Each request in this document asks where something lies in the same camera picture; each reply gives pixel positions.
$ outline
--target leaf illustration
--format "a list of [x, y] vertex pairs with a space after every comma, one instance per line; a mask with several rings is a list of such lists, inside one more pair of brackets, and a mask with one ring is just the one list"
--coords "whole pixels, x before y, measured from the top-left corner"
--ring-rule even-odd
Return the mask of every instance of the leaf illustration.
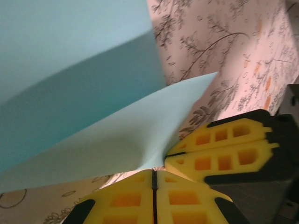
[[196, 110], [196, 111], [194, 111], [194, 112], [193, 112], [193, 114], [202, 115], [202, 114], [203, 114], [203, 112], [202, 112], [202, 110]]
[[212, 92], [211, 92], [211, 95], [210, 96], [212, 96], [212, 95], [215, 95], [216, 93], [219, 93], [220, 92], [220, 90], [221, 90], [221, 88], [219, 87], [219, 88], [217, 88], [217, 89], [215, 89], [215, 90], [213, 90]]
[[153, 5], [151, 7], [151, 9], [153, 10], [154, 13], [157, 11], [158, 8], [159, 8], [159, 6], [157, 6], [157, 5]]
[[198, 116], [194, 116], [193, 118], [190, 119], [189, 123], [190, 125], [194, 125], [198, 121]]
[[221, 82], [221, 85], [224, 87], [224, 88], [228, 88], [228, 80], [223, 80], [222, 82]]
[[209, 114], [209, 109], [205, 106], [200, 107], [205, 114]]
[[199, 68], [202, 68], [202, 67], [204, 66], [204, 64], [205, 64], [205, 61], [204, 61], [204, 60], [201, 60], [201, 61], [199, 62]]
[[188, 132], [188, 133], [191, 133], [193, 131], [194, 131], [193, 127], [185, 127], [182, 130], [180, 130], [179, 132]]
[[200, 119], [199, 121], [195, 122], [195, 125], [200, 125], [200, 124], [202, 124], [202, 122], [204, 122], [205, 119], [206, 119], [205, 116], [201, 117], [201, 119]]
[[207, 105], [212, 106], [215, 103], [215, 101], [216, 101], [216, 96], [213, 96]]
[[217, 95], [217, 98], [215, 101], [219, 101], [223, 98], [223, 96], [225, 95], [225, 92], [220, 92], [218, 95]]
[[170, 17], [169, 14], [164, 15], [164, 16], [162, 16], [162, 20], [163, 20], [163, 21], [167, 21], [169, 17]]

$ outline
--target yellow foam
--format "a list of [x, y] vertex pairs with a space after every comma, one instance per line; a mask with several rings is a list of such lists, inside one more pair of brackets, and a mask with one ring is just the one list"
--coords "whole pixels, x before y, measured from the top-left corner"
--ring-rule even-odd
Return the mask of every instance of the yellow foam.
[[84, 224], [153, 224], [151, 183], [145, 170], [84, 197], [95, 200]]
[[272, 157], [277, 143], [267, 140], [192, 152], [165, 160], [167, 171], [203, 182], [206, 176], [256, 172]]
[[181, 142], [175, 145], [167, 155], [181, 152], [196, 152], [206, 149], [237, 145], [246, 142], [263, 140], [271, 128], [247, 118], [231, 121], [214, 127], [207, 125], [196, 129]]
[[228, 224], [214, 201], [231, 201], [228, 196], [166, 171], [159, 171], [157, 180], [159, 224]]

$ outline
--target light blue paper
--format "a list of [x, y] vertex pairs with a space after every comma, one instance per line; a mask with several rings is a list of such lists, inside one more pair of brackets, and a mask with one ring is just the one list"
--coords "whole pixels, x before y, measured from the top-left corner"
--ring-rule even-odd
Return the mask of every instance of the light blue paper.
[[0, 173], [165, 87], [145, 0], [3, 1], [0, 21]]
[[216, 73], [159, 90], [0, 175], [0, 192], [163, 165]]
[[[150, 30], [145, 0], [1, 1], [0, 105], [53, 74]], [[149, 40], [143, 44], [154, 48]]]

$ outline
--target black rubber edge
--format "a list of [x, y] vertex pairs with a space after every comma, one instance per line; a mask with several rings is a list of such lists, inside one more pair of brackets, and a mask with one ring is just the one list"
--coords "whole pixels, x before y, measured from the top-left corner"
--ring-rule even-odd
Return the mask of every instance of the black rubber edge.
[[229, 224], [250, 224], [233, 202], [217, 197], [215, 198], [215, 203]]
[[154, 224], [158, 224], [158, 212], [157, 212], [157, 190], [158, 190], [158, 181], [157, 181], [157, 171], [153, 170], [151, 188], [153, 190], [153, 215], [154, 215]]
[[175, 154], [171, 154], [171, 155], [166, 155], [166, 156], [165, 156], [165, 159], [166, 159], [167, 157], [172, 157], [172, 156], [176, 156], [176, 155], [183, 155], [183, 154], [186, 154], [186, 152], [180, 152], [180, 153], [175, 153]]
[[93, 199], [77, 204], [62, 224], [83, 224], [94, 204]]
[[299, 204], [299, 177], [293, 181], [286, 198]]
[[299, 129], [289, 114], [270, 116], [265, 110], [256, 110], [231, 118], [215, 121], [211, 126], [248, 118], [271, 127], [272, 132], [266, 133], [269, 143], [278, 143], [279, 147], [272, 149], [273, 156], [258, 172], [214, 175], [205, 177], [205, 182], [213, 184], [284, 181], [299, 175]]
[[277, 216], [276, 219], [273, 221], [273, 224], [296, 224], [296, 221], [290, 220], [283, 216]]
[[288, 84], [294, 96], [299, 99], [299, 84]]

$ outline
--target floral wallpaper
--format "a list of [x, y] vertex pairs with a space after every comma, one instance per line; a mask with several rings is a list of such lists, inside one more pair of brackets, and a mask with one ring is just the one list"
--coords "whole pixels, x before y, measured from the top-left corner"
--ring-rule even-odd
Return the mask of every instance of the floral wallpaper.
[[285, 86], [299, 73], [288, 16], [296, 3], [293, 9], [284, 0], [149, 0], [148, 5], [167, 84], [219, 72], [180, 138], [203, 123], [250, 110], [275, 113]]

